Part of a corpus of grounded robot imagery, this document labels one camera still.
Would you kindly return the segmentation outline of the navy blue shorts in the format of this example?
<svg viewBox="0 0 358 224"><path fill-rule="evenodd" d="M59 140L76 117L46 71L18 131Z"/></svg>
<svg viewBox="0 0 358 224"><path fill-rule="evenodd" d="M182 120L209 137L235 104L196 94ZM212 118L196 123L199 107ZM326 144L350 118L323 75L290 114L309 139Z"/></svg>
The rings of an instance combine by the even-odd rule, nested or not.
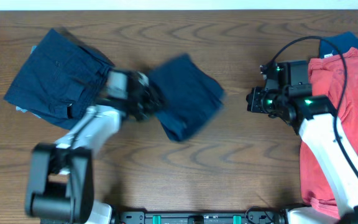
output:
<svg viewBox="0 0 358 224"><path fill-rule="evenodd" d="M192 138L223 107L222 86L200 70L188 54L167 60L149 73L165 106L155 115L171 141Z"/></svg>

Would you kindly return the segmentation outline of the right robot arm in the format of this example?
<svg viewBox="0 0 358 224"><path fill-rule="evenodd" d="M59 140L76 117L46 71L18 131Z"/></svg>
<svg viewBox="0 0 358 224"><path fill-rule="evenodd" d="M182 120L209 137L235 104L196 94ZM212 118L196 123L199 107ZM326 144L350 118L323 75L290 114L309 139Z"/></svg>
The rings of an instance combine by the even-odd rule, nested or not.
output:
<svg viewBox="0 0 358 224"><path fill-rule="evenodd" d="M337 223L358 223L358 155L343 130L338 108L312 94L307 62L261 66L265 85L247 95L247 109L280 118L294 129L318 161L337 205Z"/></svg>

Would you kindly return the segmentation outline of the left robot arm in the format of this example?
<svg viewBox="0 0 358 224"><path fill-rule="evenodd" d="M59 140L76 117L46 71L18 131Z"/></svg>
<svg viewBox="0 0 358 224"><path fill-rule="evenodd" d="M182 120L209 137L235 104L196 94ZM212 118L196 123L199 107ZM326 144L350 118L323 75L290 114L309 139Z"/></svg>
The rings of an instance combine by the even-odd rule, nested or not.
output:
<svg viewBox="0 0 358 224"><path fill-rule="evenodd" d="M85 115L54 143L32 151L24 210L41 223L118 223L112 206L94 198L93 159L129 117L144 121L163 107L147 75L110 70Z"/></svg>

